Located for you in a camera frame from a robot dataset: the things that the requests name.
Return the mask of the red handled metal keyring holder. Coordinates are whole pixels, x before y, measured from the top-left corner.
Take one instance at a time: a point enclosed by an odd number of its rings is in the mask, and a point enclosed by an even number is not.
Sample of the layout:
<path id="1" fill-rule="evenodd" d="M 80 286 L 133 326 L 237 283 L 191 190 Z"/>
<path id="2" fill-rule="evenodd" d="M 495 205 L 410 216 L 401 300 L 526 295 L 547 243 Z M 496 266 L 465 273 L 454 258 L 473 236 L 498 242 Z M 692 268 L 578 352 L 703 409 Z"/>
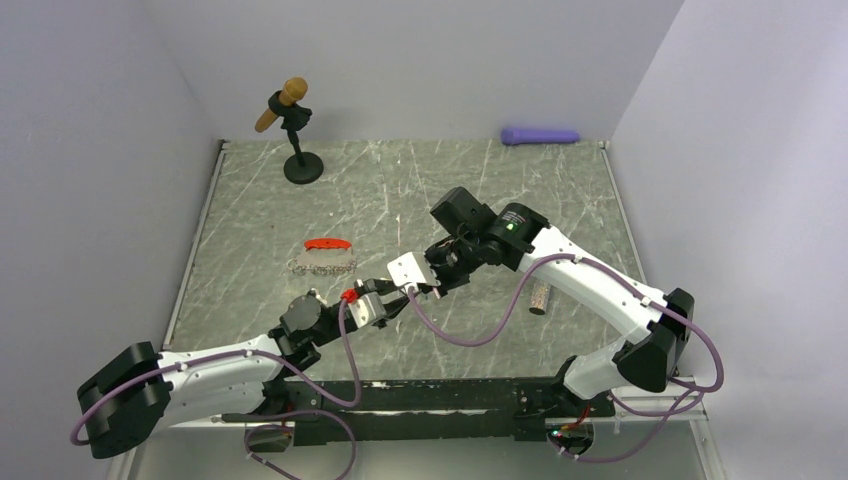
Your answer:
<path id="1" fill-rule="evenodd" d="M 351 242 L 333 237 L 313 238 L 303 242 L 303 250 L 287 263 L 296 275 L 342 275 L 354 273 L 358 261 Z"/>

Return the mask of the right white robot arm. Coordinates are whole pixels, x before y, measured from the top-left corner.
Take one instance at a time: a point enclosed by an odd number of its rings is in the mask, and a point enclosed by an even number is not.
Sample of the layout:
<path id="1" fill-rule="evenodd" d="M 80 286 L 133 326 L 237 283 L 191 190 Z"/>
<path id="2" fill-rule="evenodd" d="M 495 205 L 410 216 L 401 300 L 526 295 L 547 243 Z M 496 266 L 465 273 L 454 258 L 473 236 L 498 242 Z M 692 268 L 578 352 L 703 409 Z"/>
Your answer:
<path id="1" fill-rule="evenodd" d="M 551 390 L 560 413 L 576 415 L 590 399 L 621 386 L 666 389 L 688 342 L 683 322 L 694 308 L 688 292 L 664 293 L 618 272 L 520 203 L 495 213 L 455 187 L 430 214 L 447 233 L 425 252 L 439 293 L 467 284 L 483 265 L 504 266 L 574 298 L 619 333 L 613 344 L 560 368 Z"/>

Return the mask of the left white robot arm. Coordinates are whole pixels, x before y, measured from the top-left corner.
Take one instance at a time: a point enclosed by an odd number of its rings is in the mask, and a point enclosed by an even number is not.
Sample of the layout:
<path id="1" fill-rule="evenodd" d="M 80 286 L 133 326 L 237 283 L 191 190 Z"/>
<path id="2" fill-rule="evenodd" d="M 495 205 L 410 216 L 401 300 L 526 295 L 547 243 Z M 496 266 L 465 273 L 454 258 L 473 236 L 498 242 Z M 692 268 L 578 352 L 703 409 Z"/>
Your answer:
<path id="1" fill-rule="evenodd" d="M 258 416 L 272 420 L 290 410 L 287 379 L 308 385 L 306 370 L 319 347 L 392 319 L 407 305 L 405 291 L 388 279 L 357 281 L 330 305 L 316 291 L 294 299 L 278 324 L 239 343 L 190 352 L 160 352 L 132 344 L 77 390 L 81 417 L 70 441 L 96 459 L 111 458 L 176 424 L 204 417 Z"/>

